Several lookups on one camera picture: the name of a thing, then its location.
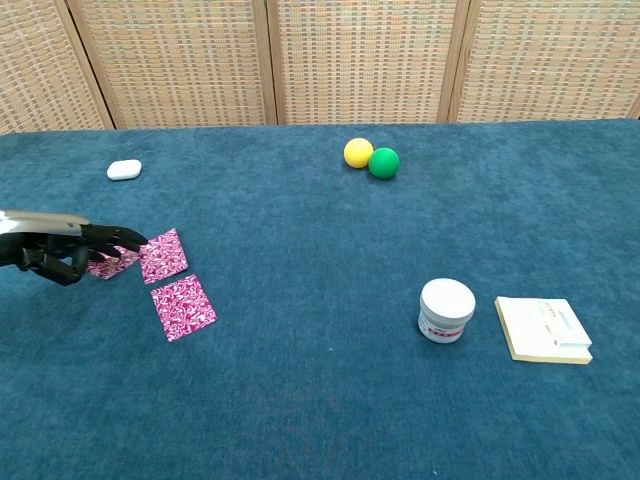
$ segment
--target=robotic hand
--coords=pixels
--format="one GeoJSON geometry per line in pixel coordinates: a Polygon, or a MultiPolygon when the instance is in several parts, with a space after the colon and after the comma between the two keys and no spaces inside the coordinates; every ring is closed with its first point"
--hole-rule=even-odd
{"type": "Polygon", "coordinates": [[[78,282],[89,260],[120,257],[116,245],[138,252],[146,243],[128,228],[92,225],[75,215],[0,210],[0,267],[13,264],[60,285],[78,282]],[[67,257],[70,263],[62,261],[67,257]]]}

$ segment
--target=woven screen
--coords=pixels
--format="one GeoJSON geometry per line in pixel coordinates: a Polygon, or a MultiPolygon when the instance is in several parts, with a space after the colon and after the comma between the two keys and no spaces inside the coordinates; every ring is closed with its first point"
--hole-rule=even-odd
{"type": "Polygon", "coordinates": [[[455,7],[455,0],[269,2],[279,121],[435,122],[455,7]]]}
{"type": "Polygon", "coordinates": [[[51,0],[0,2],[0,133],[105,128],[51,0]]]}
{"type": "Polygon", "coordinates": [[[458,121],[623,117],[640,93],[640,1],[482,1],[458,121]]]}
{"type": "Polygon", "coordinates": [[[69,3],[117,127],[266,123],[250,0],[69,3]]]}

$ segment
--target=white eraser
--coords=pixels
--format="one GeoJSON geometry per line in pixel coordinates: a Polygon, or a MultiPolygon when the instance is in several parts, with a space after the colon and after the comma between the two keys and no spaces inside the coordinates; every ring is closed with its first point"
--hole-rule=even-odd
{"type": "Polygon", "coordinates": [[[109,165],[107,177],[111,180],[129,180],[140,175],[142,163],[140,160],[118,160],[109,165]]]}

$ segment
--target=white jar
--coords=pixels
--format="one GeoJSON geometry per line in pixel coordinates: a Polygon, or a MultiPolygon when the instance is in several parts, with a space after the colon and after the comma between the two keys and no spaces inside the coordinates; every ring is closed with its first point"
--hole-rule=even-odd
{"type": "Polygon", "coordinates": [[[450,278],[436,278],[422,288],[418,326],[429,340],[452,343],[462,336],[475,308],[476,298],[469,287],[450,278]]]}

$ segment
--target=pink patterned card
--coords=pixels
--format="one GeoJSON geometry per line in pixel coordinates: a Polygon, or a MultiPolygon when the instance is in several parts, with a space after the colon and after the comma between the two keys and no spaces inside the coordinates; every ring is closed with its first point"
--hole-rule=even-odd
{"type": "Polygon", "coordinates": [[[189,268],[175,228],[140,247],[140,267],[144,283],[164,280],[189,268]]]}
{"type": "Polygon", "coordinates": [[[200,330],[217,319],[211,302],[195,275],[151,290],[167,340],[200,330]]]}
{"type": "Polygon", "coordinates": [[[138,261],[139,255],[137,252],[132,252],[117,245],[115,248],[122,254],[120,258],[104,256],[104,262],[89,262],[87,272],[98,278],[108,280],[138,261]]]}

